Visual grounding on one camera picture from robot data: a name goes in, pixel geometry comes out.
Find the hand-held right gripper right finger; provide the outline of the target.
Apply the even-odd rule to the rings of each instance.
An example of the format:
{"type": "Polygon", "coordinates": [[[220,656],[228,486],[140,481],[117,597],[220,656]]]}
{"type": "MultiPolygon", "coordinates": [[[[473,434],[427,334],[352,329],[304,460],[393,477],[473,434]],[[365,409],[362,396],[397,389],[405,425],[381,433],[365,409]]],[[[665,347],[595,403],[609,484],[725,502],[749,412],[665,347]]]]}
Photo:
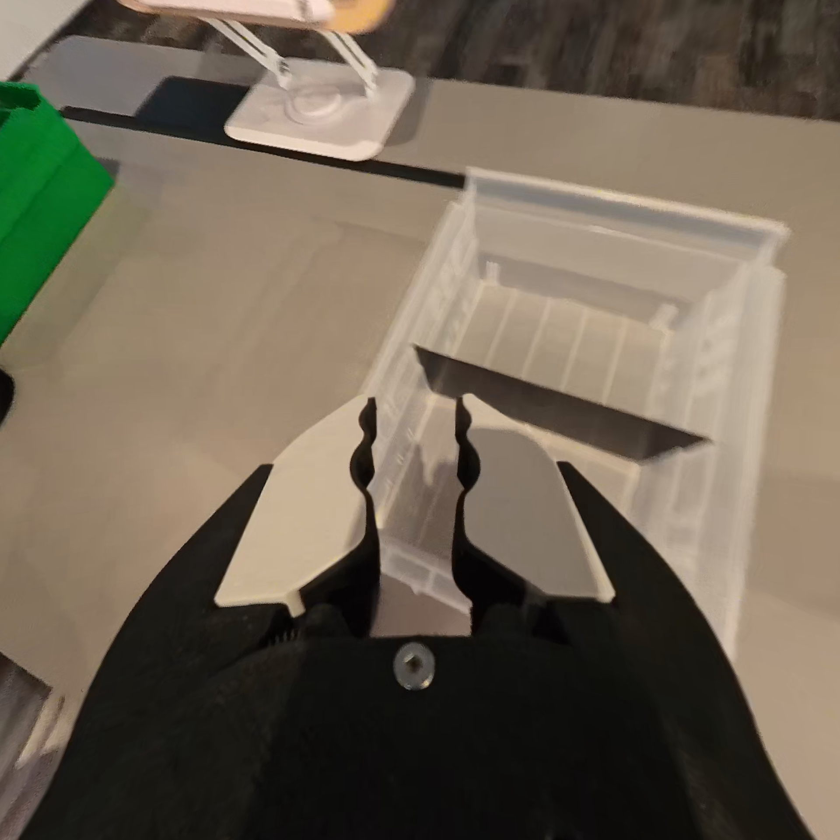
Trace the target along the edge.
{"type": "Polygon", "coordinates": [[[526,592],[615,597],[558,463],[527,425],[466,394],[456,406],[466,546],[526,592]]]}

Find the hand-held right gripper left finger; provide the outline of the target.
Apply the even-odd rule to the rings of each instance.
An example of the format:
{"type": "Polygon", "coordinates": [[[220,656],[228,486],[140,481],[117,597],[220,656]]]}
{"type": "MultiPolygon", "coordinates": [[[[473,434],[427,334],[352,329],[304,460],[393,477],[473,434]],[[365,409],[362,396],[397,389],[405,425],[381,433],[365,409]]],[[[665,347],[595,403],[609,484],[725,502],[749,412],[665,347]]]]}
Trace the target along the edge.
{"type": "Polygon", "coordinates": [[[378,534],[368,486],[375,468],[375,399],[343,404],[271,463],[245,530],[214,595],[218,607],[282,605],[305,612],[312,586],[378,534]]]}

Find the clear plastic storage bin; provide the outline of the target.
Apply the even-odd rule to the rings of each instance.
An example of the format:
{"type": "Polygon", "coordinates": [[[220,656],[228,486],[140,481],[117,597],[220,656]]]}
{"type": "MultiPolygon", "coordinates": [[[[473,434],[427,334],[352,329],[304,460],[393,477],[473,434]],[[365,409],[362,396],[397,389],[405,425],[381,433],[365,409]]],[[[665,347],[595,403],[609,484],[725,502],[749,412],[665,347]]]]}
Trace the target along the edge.
{"type": "Polygon", "coordinates": [[[706,437],[638,463],[527,425],[670,564],[735,659],[784,297],[781,223],[468,168],[364,385],[384,575],[467,614],[455,400],[425,349],[706,437]]]}

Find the dark bin divider plate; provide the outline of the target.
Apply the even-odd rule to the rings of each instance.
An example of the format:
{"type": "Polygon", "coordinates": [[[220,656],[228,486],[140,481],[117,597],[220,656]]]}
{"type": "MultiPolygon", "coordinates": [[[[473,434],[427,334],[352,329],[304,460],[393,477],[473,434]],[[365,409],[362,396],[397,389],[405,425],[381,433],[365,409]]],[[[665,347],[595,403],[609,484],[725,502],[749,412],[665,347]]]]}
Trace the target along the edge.
{"type": "Polygon", "coordinates": [[[430,385],[452,398],[474,395],[512,420],[643,463],[707,445],[707,437],[413,346],[430,385]]]}

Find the black table edge strip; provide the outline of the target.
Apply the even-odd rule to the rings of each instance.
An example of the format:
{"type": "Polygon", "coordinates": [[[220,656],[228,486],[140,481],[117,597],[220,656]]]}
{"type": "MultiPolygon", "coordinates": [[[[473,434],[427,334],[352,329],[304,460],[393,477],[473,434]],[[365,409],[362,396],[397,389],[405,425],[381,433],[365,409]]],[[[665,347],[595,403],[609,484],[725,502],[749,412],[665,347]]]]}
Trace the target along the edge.
{"type": "Polygon", "coordinates": [[[146,121],[128,115],[102,112],[88,108],[64,107],[60,115],[70,122],[99,125],[113,129],[128,130],[138,133],[149,133],[160,136],[189,140],[198,143],[212,144],[218,147],[238,149],[241,151],[271,154],[290,161],[299,161],[331,167],[346,172],[358,172],[368,175],[379,175],[397,180],[447,189],[461,190],[466,185],[466,174],[463,172],[441,171],[409,164],[398,164],[388,161],[343,161],[324,155],[308,154],[296,151],[281,150],[279,148],[247,143],[230,138],[223,139],[220,128],[211,126],[205,128],[187,128],[162,122],[146,121]]]}

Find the white phone stand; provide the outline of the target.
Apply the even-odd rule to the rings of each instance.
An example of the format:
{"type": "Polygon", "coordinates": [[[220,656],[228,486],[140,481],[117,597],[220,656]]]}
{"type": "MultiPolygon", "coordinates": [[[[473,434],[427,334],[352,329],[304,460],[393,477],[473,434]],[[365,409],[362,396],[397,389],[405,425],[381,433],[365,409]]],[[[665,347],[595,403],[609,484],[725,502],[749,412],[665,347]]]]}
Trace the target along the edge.
{"type": "Polygon", "coordinates": [[[361,162],[375,158],[415,91],[404,70],[375,64],[352,35],[307,21],[342,63],[278,54],[232,19],[206,20],[265,69],[224,124],[228,138],[282,151],[361,162]]]}

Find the green plastic bin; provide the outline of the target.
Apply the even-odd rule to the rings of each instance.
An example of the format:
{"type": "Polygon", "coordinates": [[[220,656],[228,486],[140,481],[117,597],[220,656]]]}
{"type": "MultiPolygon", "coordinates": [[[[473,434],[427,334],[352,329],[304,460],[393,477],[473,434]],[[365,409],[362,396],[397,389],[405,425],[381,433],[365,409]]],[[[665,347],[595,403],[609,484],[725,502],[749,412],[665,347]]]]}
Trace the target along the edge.
{"type": "Polygon", "coordinates": [[[114,180],[33,85],[1,84],[1,341],[114,180]]]}

